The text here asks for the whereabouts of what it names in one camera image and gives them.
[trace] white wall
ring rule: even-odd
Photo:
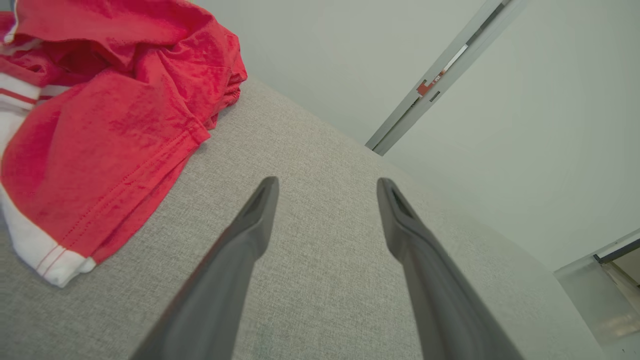
[[[385,155],[550,270],[640,227],[640,1],[533,0]]]
[[[256,76],[364,144],[484,0],[196,0]]]

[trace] red fabric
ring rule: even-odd
[[[2,183],[59,245],[103,261],[237,101],[238,39],[185,1],[20,0],[17,15],[15,44],[43,42],[0,56],[0,70],[74,86],[29,113],[5,150]]]

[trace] fabric texture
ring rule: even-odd
[[[257,80],[243,84],[211,136],[123,249],[63,290],[32,276],[0,226],[4,359],[127,359],[266,176],[280,178],[280,199],[235,359],[421,359],[403,270],[383,236],[381,176],[396,182],[526,359],[602,358],[535,259]]]
[[[0,102],[31,111],[4,151],[4,214],[17,254],[64,286],[144,224],[246,71],[237,37],[186,1],[20,0],[15,14],[0,15]]]

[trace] gray sofa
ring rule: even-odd
[[[127,359],[260,180],[280,178],[236,359],[420,359],[376,180],[393,179],[527,359],[600,359],[554,276],[375,153],[250,78],[157,211],[63,290],[14,255],[0,223],[3,359]]]

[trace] gray upholstery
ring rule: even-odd
[[[236,359],[419,359],[376,180],[392,178],[529,359],[600,348],[553,275],[254,79],[220,117],[157,211],[117,254],[60,290],[13,254],[0,227],[3,359],[126,359],[263,177],[280,178]]]

